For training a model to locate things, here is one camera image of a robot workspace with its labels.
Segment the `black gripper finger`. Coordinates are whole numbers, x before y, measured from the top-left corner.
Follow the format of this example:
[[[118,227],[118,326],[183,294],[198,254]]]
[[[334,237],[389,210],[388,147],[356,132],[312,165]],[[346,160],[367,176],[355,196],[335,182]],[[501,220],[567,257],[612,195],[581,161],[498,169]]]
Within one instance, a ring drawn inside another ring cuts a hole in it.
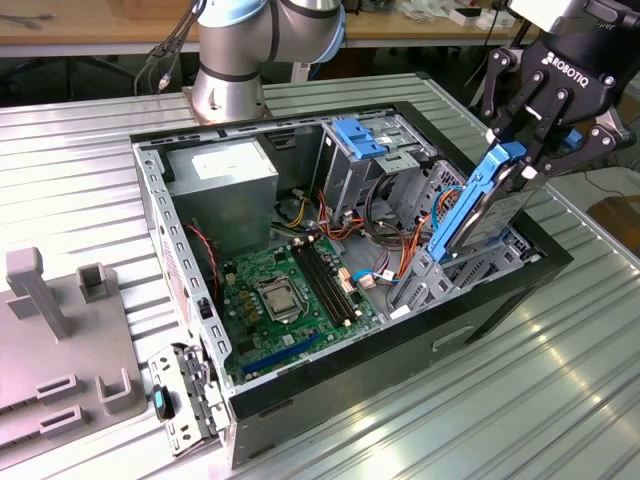
[[[485,138],[490,145],[506,143],[524,126],[523,112],[546,82],[546,73],[540,68],[524,74],[522,49],[500,47],[488,58],[482,95],[482,118],[488,121]],[[499,95],[502,80],[520,73],[520,86],[515,93]]]
[[[525,164],[549,178],[591,164],[631,145],[631,132],[607,101],[579,100],[555,92],[534,130]]]

